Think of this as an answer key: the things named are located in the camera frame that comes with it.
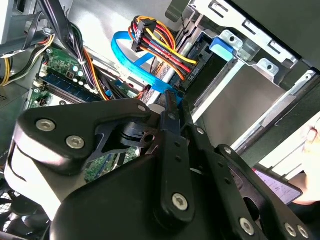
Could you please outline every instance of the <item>cable tie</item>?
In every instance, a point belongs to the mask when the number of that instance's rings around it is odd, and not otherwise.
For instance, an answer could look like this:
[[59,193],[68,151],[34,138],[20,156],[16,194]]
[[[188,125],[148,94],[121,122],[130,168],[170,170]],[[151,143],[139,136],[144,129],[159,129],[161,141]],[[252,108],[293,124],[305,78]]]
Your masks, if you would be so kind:
[[80,64],[81,66],[83,66],[83,65],[85,65],[85,64],[87,63],[87,61],[86,61],[86,60],[81,61],[80,59],[78,59],[78,62],[79,62],[79,64]]

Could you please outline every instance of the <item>motherboard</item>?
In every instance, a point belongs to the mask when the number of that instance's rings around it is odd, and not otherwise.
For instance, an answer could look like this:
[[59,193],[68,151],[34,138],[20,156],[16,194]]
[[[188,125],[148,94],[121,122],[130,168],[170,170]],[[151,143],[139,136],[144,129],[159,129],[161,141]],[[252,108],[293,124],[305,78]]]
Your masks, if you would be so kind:
[[[59,48],[48,50],[39,78],[33,82],[29,92],[25,110],[101,101],[98,93],[89,88],[81,65],[76,60]],[[136,147],[131,147],[126,153],[109,154],[89,162],[84,170],[84,179],[92,182],[130,162],[137,157],[136,150]]]

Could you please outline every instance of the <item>silver screw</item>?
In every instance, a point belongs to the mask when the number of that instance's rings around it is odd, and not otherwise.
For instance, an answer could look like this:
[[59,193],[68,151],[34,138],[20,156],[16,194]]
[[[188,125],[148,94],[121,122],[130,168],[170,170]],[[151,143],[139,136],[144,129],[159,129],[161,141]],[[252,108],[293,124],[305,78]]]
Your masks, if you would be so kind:
[[66,139],[66,144],[72,149],[82,149],[85,146],[85,141],[79,136],[69,136]]
[[172,196],[173,205],[180,211],[186,211],[188,209],[187,199],[180,193],[175,193]]
[[297,236],[296,230],[294,230],[294,228],[289,223],[285,223],[284,227],[292,237],[295,238]]
[[241,228],[250,236],[253,236],[255,234],[255,229],[252,226],[251,222],[247,220],[246,218],[242,217],[239,220]]
[[53,121],[50,121],[48,119],[41,119],[35,123],[35,126],[37,129],[44,131],[44,132],[51,132],[55,130],[56,125]]
[[298,225],[298,230],[301,233],[301,235],[304,236],[306,239],[309,238],[309,234],[302,226]]
[[146,108],[145,108],[144,106],[138,105],[138,109],[140,109],[142,112],[145,112],[145,111],[146,111]]
[[230,148],[225,147],[224,150],[226,151],[227,154],[232,154],[232,151]]
[[200,133],[200,134],[205,134],[205,131],[204,131],[202,128],[200,128],[200,127],[198,127],[196,130],[197,130],[198,133]]
[[172,120],[176,120],[175,115],[173,115],[172,113],[169,113],[168,116],[169,116],[169,118],[171,118]]

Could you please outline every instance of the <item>phone screen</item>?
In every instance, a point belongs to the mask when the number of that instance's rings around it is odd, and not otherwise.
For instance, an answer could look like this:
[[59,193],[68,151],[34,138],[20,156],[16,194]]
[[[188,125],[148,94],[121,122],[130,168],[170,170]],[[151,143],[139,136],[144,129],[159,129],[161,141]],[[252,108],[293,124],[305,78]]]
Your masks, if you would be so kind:
[[273,178],[255,168],[252,170],[282,200],[282,202],[284,202],[284,204],[288,205],[302,195],[302,192],[299,188],[289,183],[281,182],[280,180]]

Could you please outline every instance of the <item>hand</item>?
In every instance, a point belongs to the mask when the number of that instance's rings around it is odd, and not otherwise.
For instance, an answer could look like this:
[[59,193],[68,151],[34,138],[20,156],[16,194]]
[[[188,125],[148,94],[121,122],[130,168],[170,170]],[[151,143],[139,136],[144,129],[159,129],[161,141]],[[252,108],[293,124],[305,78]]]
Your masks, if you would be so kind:
[[301,157],[305,173],[297,175],[290,183],[303,191],[294,202],[310,205],[320,201],[320,120],[309,130]]

